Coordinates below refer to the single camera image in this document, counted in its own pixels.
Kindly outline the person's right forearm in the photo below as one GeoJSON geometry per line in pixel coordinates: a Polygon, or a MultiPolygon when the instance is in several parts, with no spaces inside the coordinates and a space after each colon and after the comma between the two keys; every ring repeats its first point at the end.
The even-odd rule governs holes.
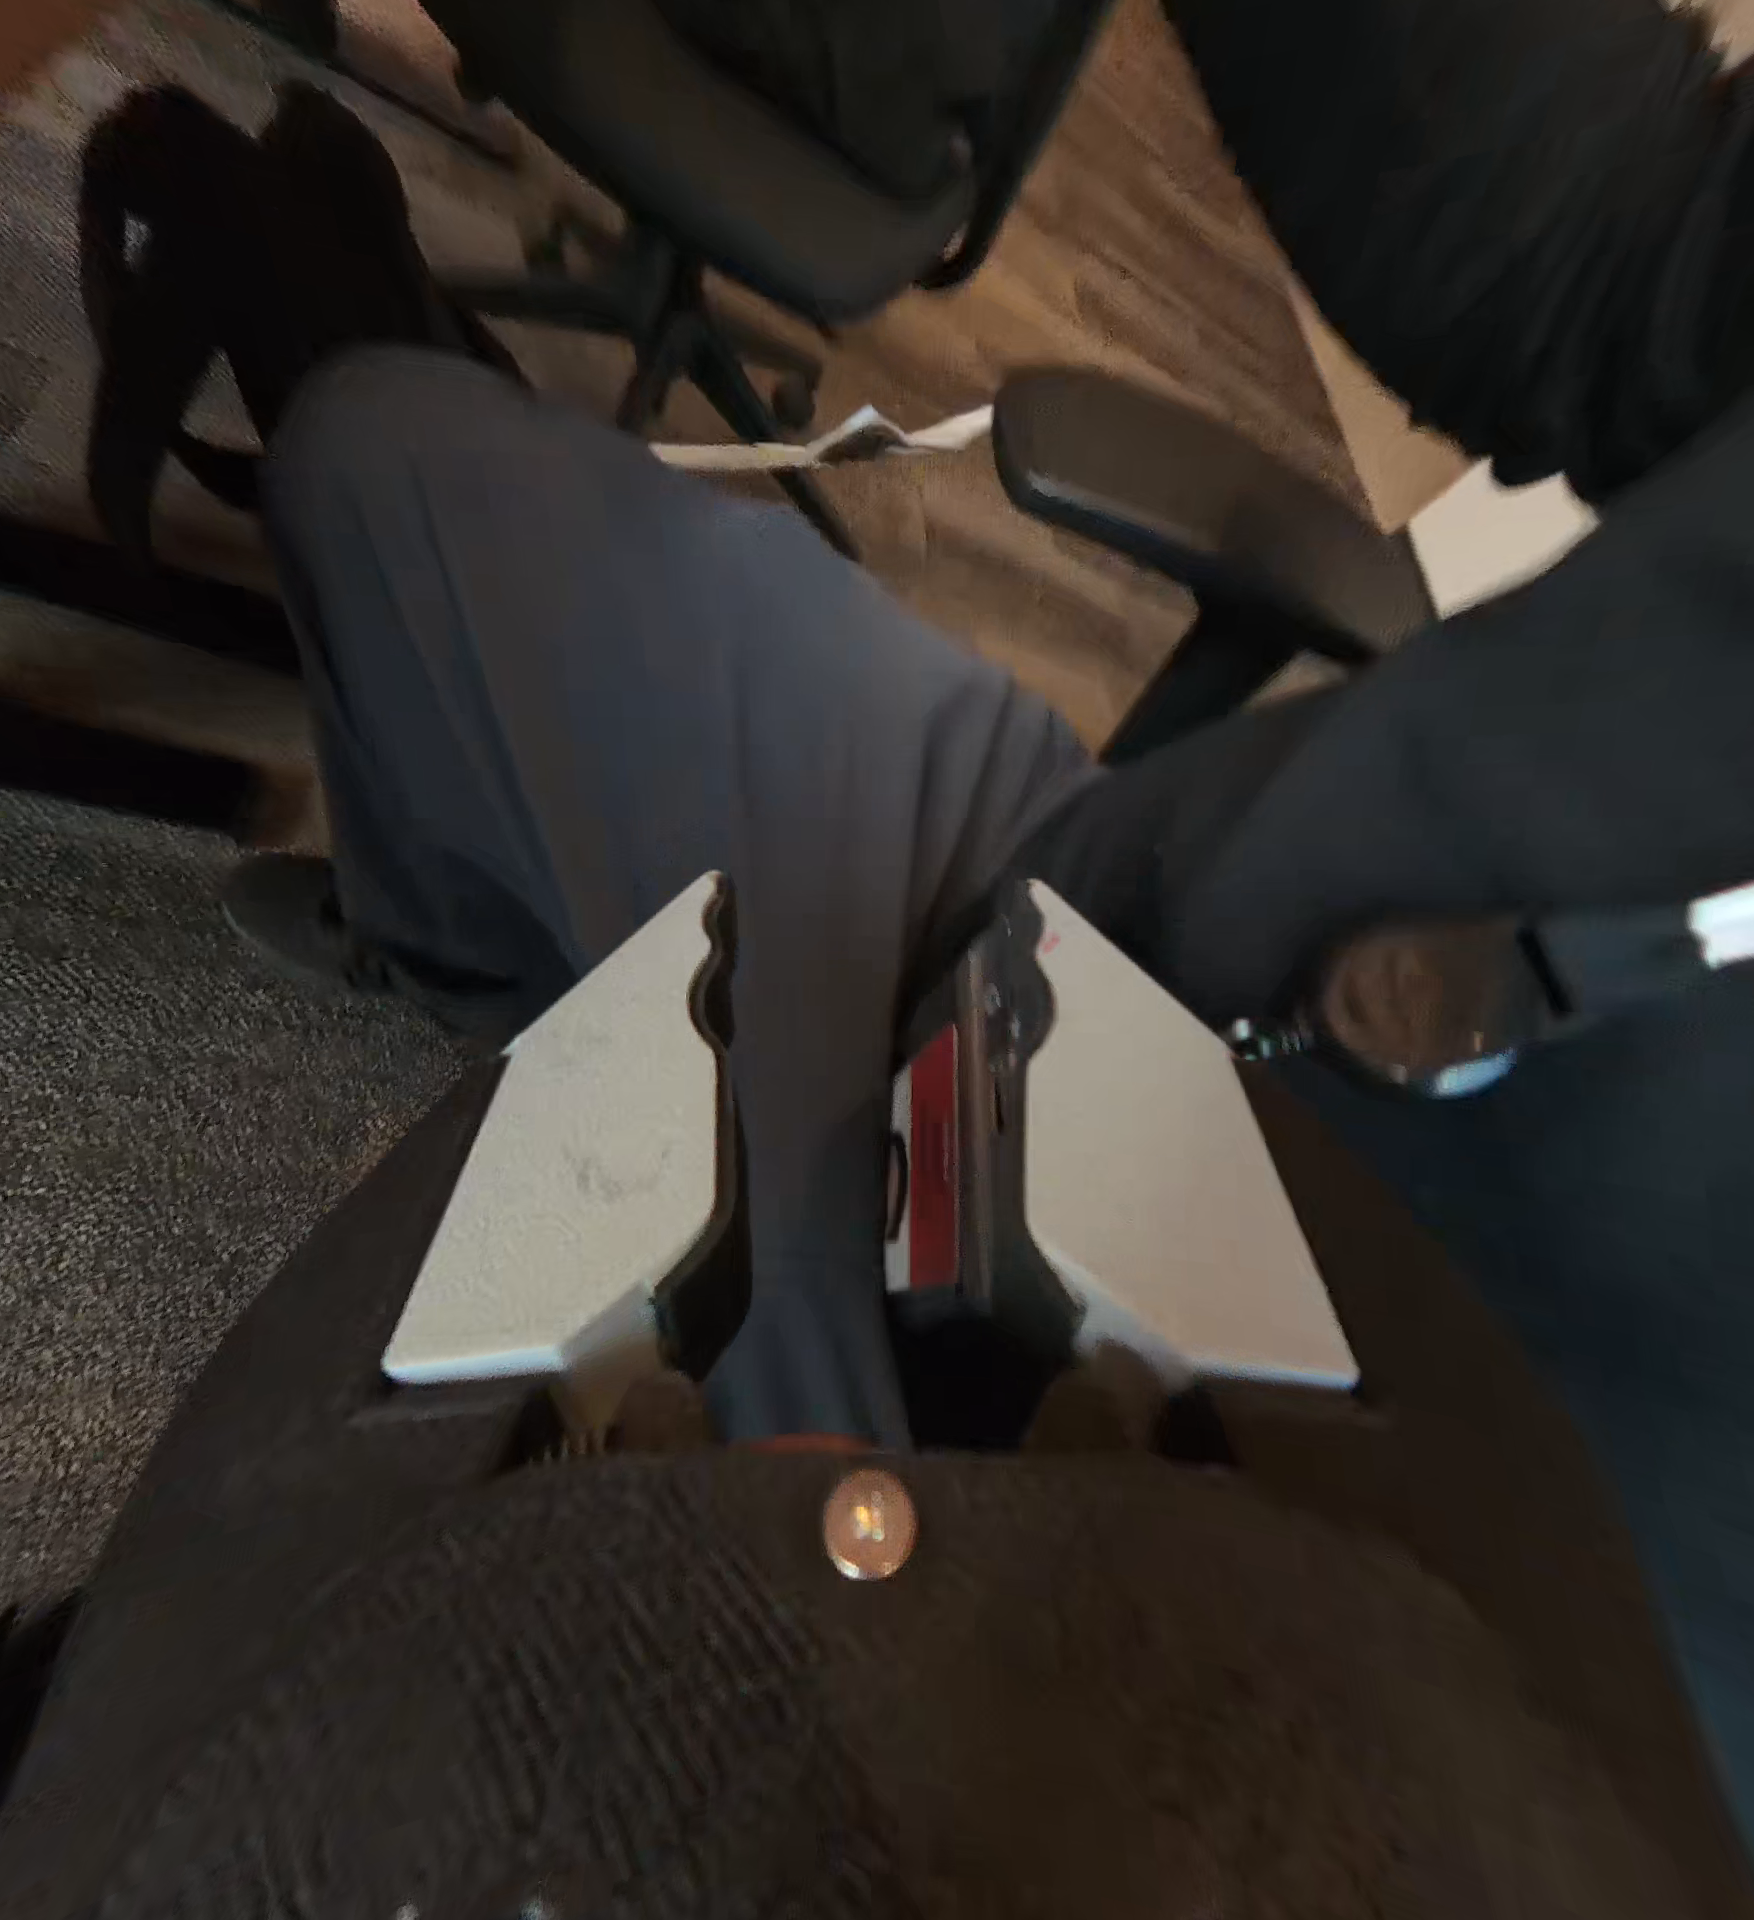
{"type": "Polygon", "coordinates": [[[1104,772],[1019,869],[1206,1020],[1370,925],[1754,879],[1754,387],[1525,588],[1104,772]]]}

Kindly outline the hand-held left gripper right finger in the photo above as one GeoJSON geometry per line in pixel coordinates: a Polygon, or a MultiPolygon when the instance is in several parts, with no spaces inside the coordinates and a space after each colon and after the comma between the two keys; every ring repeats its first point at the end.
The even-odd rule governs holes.
{"type": "Polygon", "coordinates": [[[1348,1394],[1362,1370],[1238,1064],[1037,879],[959,968],[996,1152],[987,1277],[1044,1348],[1168,1387],[1348,1394]]]}

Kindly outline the sticker sheet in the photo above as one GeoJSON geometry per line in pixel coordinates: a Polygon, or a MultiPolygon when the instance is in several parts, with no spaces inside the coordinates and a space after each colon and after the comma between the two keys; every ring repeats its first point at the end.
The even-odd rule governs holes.
{"type": "Polygon", "coordinates": [[[883,1283],[987,1312],[1019,1217],[1023,1079],[1034,1026],[1005,924],[929,995],[892,1079],[883,1283]]]}

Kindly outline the person's shoe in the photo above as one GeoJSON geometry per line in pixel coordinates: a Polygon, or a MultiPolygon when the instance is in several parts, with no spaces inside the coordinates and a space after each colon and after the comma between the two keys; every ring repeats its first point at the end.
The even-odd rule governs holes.
{"type": "Polygon", "coordinates": [[[229,930],[276,971],[318,989],[358,984],[361,954],[328,858],[253,854],[231,869],[220,899],[229,930]]]}

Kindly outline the person's right hand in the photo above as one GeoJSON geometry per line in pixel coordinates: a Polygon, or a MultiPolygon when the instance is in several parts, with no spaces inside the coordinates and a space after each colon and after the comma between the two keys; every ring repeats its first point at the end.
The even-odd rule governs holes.
{"type": "Polygon", "coordinates": [[[1547,998],[1518,924],[1387,924],[1345,941],[1306,1002],[1313,1045],[1391,1091],[1486,1091],[1535,1040],[1547,998]]]}

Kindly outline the white paper strip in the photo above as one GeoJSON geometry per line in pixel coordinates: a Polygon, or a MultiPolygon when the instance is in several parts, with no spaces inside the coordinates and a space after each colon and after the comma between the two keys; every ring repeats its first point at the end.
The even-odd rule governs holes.
{"type": "Polygon", "coordinates": [[[809,441],[664,444],[650,441],[654,460],[696,473],[786,477],[819,468],[848,468],[889,457],[959,456],[989,438],[993,403],[906,430],[876,406],[862,406],[809,441]]]}

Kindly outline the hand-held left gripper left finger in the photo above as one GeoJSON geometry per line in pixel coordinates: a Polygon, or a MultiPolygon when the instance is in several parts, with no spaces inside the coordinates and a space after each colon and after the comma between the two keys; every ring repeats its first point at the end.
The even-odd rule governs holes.
{"type": "Polygon", "coordinates": [[[735,933],[730,879],[698,875],[504,1047],[388,1382],[709,1373],[749,1298],[735,933]]]}

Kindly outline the dark bag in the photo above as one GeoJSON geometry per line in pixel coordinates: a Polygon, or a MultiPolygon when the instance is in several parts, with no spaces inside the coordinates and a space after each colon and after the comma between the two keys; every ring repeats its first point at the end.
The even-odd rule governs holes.
{"type": "Polygon", "coordinates": [[[384,143],[305,81],[277,87],[261,131],[180,85],[130,91],[82,147],[76,244],[96,347],[88,496],[140,565],[167,462],[224,506],[259,508],[261,454],[188,428],[214,361],[261,445],[305,378],[353,347],[426,347],[521,375],[432,275],[384,143]]]}

